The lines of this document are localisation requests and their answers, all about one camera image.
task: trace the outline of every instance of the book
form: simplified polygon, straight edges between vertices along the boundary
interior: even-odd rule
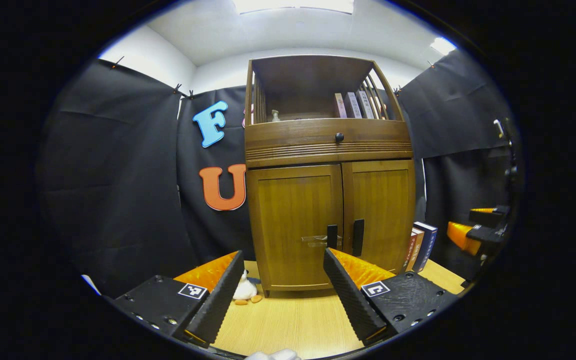
[[[421,244],[421,248],[419,248],[421,256],[418,256],[416,263],[413,266],[413,271],[420,272],[426,266],[428,258],[430,258],[430,252],[433,250],[433,245],[437,239],[437,228],[421,221],[416,221],[412,226],[415,229],[425,231],[423,243]]]
[[[359,109],[359,102],[357,102],[357,97],[354,93],[347,92],[345,98],[343,98],[343,102],[345,103],[345,113],[348,117],[354,119],[362,118],[362,111]]]
[[[334,115],[340,118],[346,118],[346,106],[344,105],[344,98],[341,93],[334,93]]]
[[[419,256],[419,249],[421,248],[421,243],[424,240],[424,231],[419,230],[418,228],[412,228],[412,232],[416,234],[416,240],[414,240],[414,250],[412,251],[412,256],[410,257],[410,261],[406,267],[406,271],[412,271],[413,265],[415,264],[418,256]]]
[[[375,116],[373,114],[373,110],[370,107],[370,101],[368,100],[366,91],[357,90],[356,94],[359,100],[359,107],[361,107],[361,111],[363,112],[363,118],[374,119]]]
[[[408,264],[410,262],[410,258],[412,257],[412,253],[415,250],[415,241],[417,241],[417,234],[411,231],[410,241],[408,242],[406,259],[404,260],[404,264],[401,265],[401,271],[399,273],[403,273],[406,271],[406,268],[408,267]]]

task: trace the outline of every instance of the table surface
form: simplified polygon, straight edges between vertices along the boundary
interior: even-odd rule
[[[250,278],[259,278],[256,261],[245,261]],[[428,260],[419,275],[453,294],[464,279]],[[263,294],[261,285],[258,293]],[[230,303],[213,347],[248,356],[292,349],[306,360],[347,353],[363,347],[333,289],[271,291],[270,298],[247,305]]]

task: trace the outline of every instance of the stuffed toy duck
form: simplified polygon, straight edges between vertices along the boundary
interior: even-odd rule
[[[257,287],[254,285],[246,275],[249,273],[247,269],[244,269],[244,273],[241,275],[239,279],[239,284],[237,285],[237,289],[233,294],[232,298],[235,300],[236,305],[246,305],[248,300],[250,299],[253,303],[258,303],[262,296],[257,294]]]

